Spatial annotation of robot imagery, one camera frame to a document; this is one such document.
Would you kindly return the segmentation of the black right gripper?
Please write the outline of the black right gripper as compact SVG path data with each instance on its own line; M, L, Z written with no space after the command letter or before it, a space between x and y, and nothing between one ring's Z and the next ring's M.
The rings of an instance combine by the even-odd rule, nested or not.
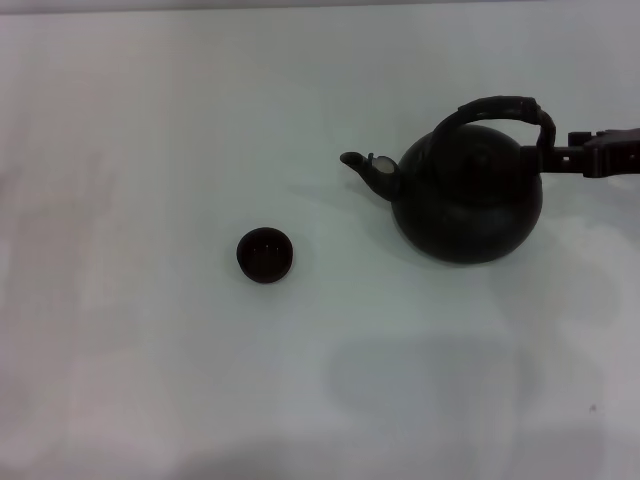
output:
M639 173L638 128L570 132L568 146L548 151L522 146L521 164L531 173L582 173L592 179Z

